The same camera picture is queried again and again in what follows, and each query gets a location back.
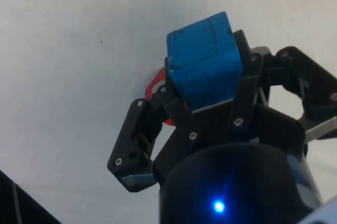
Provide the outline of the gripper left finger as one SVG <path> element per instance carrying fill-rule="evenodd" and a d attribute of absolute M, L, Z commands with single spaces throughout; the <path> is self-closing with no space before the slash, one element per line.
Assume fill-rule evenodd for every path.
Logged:
<path fill-rule="evenodd" d="M 107 163 L 108 170 L 129 192 L 139 192 L 162 183 L 185 156 L 199 150 L 204 133 L 184 104 L 169 75 L 165 60 L 164 84 L 148 100 L 134 100 L 124 119 Z M 164 160 L 151 159 L 164 121 L 171 119 L 175 131 L 163 147 Z"/>

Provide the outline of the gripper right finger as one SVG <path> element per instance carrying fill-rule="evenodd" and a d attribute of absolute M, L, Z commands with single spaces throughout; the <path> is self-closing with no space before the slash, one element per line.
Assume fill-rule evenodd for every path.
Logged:
<path fill-rule="evenodd" d="M 336 77 L 301 50 L 254 53 L 244 32 L 234 32 L 243 63 L 229 116 L 231 132 L 336 131 Z M 271 87 L 282 86 L 302 102 L 303 115 L 290 118 L 269 107 Z"/>

